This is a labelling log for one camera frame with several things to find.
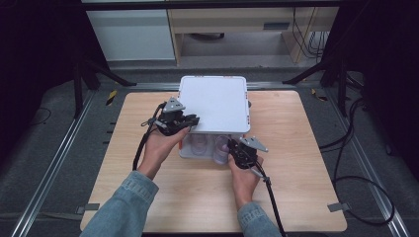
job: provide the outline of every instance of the forearm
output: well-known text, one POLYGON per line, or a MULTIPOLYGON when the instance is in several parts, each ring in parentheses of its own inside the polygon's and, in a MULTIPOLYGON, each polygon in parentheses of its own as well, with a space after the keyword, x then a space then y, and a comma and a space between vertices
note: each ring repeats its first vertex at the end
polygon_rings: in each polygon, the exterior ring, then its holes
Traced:
POLYGON ((81 236, 139 236, 157 191, 150 179, 132 171, 98 210, 81 236))
POLYGON ((154 177, 157 175, 160 167, 161 164, 152 162, 151 160, 151 162, 143 161, 136 170, 146 176, 148 179, 154 180, 154 177))
POLYGON ((245 237, 281 236, 277 226, 255 202, 249 202, 238 210, 237 218, 245 237))

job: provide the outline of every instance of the cable on floor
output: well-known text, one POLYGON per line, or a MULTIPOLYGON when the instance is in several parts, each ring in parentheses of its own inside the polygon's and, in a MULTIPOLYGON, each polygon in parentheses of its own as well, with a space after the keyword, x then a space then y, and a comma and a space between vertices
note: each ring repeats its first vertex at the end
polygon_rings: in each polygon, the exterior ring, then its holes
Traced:
POLYGON ((354 129, 354 116, 355 116, 355 111, 356 111, 357 107, 361 104, 362 101, 363 101, 363 98, 358 99, 357 101, 355 101, 352 104, 352 106, 351 106, 351 108, 349 110, 349 115, 350 115, 350 118, 349 118, 349 127, 348 127, 347 133, 343 136, 343 139, 341 140, 342 146, 340 147, 339 155, 338 155, 338 158, 336 160, 336 165, 335 165, 335 169, 334 169, 334 172, 333 172, 332 184, 333 184, 333 188, 335 189, 336 196, 337 196, 339 202, 341 202, 341 203, 342 203, 342 200, 339 197, 339 194, 338 194, 337 189, 336 189, 337 183, 340 182, 340 181, 343 181, 343 180, 360 180, 360 181, 366 182, 368 184, 371 184, 371 185, 375 186, 377 189, 379 189, 387 197, 387 199, 388 199, 388 201, 390 202, 390 205, 391 205, 391 214, 390 214, 390 216, 385 221, 382 221, 382 222, 372 222, 372 221, 368 221, 368 220, 366 220, 366 219, 364 219, 364 218, 356 215, 351 210, 347 210, 347 212, 350 215, 352 215, 353 217, 355 217, 356 219, 358 219, 359 221, 363 222, 363 223, 366 223, 366 224, 369 224, 369 225, 372 225, 372 226, 383 226, 383 225, 388 224, 393 219, 394 214, 395 214, 394 202, 392 201, 392 199, 390 198, 390 196, 388 195, 388 193, 385 191, 385 189, 383 187, 381 187, 379 184, 375 183, 374 181, 371 181, 371 180, 369 180, 367 178, 364 178, 364 177, 359 177, 359 176, 343 176, 343 177, 339 177, 338 178, 338 176, 337 176, 337 172, 338 172, 338 169, 339 169, 339 164, 340 164, 340 161, 341 161, 341 158, 342 158, 342 152, 343 152, 343 149, 345 147, 346 141, 348 139, 348 134, 350 134, 353 131, 353 129, 354 129))
POLYGON ((31 123, 31 124, 29 124, 29 126, 34 126, 34 125, 39 125, 39 124, 41 124, 41 123, 44 123, 44 122, 46 122, 50 117, 51 117, 51 115, 52 115, 52 111, 50 111, 49 109, 47 109, 47 108, 44 108, 44 107, 40 107, 39 108, 39 110, 45 110, 45 111, 47 111, 48 112, 48 115, 46 116, 46 118, 44 118, 42 121, 39 121, 39 122, 35 122, 35 123, 31 123))
MULTIPOLYGON (((364 89, 364 85, 362 83, 360 83, 359 81, 355 80, 349 73, 347 73, 347 78, 349 80, 351 80, 351 81, 355 81, 353 84, 355 85, 355 87, 357 89, 360 89, 360 90, 364 89)), ((339 139, 337 139, 335 141, 332 141, 332 142, 330 142, 328 144, 325 144, 325 145, 320 145, 320 146, 318 146, 318 148, 320 150, 322 150, 322 149, 325 149, 325 148, 328 148, 328 147, 337 145, 337 144, 341 143, 344 139, 347 139, 346 143, 343 144, 343 146, 346 146, 349 143, 349 141, 352 139, 353 136, 354 136, 354 133, 353 133, 353 129, 351 128, 351 129, 348 129, 347 132, 345 133, 345 135, 343 135, 339 139)), ((335 148, 335 149, 331 149, 331 150, 321 151, 321 153, 335 151, 335 150, 338 150, 340 148, 341 147, 338 147, 338 148, 335 148)))
MULTIPOLYGON (((345 142, 345 144, 343 144, 342 146, 346 146, 354 137, 354 132, 351 133, 351 137, 349 137, 349 139, 347 139, 347 141, 345 142)), ((342 148, 342 146, 339 146, 337 148, 334 149, 330 149, 330 150, 324 150, 324 151, 320 151, 320 153, 327 153, 327 152, 332 152, 332 151, 336 151, 342 148)))

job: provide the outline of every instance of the person's hand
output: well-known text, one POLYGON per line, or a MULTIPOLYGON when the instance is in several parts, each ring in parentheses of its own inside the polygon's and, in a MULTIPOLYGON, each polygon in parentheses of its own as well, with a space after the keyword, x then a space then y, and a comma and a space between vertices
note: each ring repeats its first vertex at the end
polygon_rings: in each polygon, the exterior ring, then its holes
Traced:
MULTIPOLYGON (((258 161, 262 165, 263 158, 258 156, 258 161)), ((228 155, 228 166, 233 176, 233 191, 237 210, 244 204, 253 200, 253 193, 259 183, 260 177, 256 176, 249 169, 242 170, 234 163, 234 158, 228 155)))
POLYGON ((152 132, 148 136, 145 143, 144 156, 141 164, 136 169, 139 173, 153 180, 163 161, 166 160, 173 147, 181 141, 189 132, 190 128, 185 127, 178 133, 165 136, 160 133, 156 126, 152 128, 152 132))

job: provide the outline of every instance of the white box lid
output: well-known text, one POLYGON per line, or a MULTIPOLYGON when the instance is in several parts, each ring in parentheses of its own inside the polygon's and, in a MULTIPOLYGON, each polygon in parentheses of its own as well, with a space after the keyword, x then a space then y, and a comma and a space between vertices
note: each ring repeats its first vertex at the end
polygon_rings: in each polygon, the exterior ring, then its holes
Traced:
POLYGON ((191 133, 236 134, 250 130, 246 79, 239 76, 184 76, 178 100, 184 115, 199 124, 191 133))

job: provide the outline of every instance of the person's left hand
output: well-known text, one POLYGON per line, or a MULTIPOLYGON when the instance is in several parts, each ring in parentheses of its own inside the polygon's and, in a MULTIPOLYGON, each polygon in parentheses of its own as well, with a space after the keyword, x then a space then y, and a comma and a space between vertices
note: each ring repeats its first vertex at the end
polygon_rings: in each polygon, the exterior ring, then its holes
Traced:
POLYGON ((153 180, 163 161, 166 160, 173 147, 180 142, 189 132, 190 128, 185 127, 178 133, 165 136, 156 126, 151 130, 145 143, 144 156, 141 164, 138 166, 137 171, 153 180))

